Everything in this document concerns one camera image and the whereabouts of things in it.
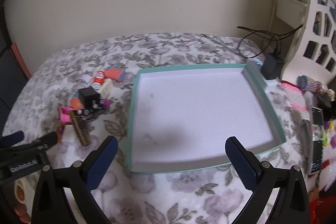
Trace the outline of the person's hand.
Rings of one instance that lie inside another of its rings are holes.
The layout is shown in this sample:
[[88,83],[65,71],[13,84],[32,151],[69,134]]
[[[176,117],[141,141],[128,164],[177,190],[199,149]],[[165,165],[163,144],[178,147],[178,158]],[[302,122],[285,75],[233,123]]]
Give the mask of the person's hand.
[[27,191],[25,183],[22,180],[14,182],[14,196],[17,203],[14,205],[14,211],[22,223],[31,223],[31,217],[27,210]]

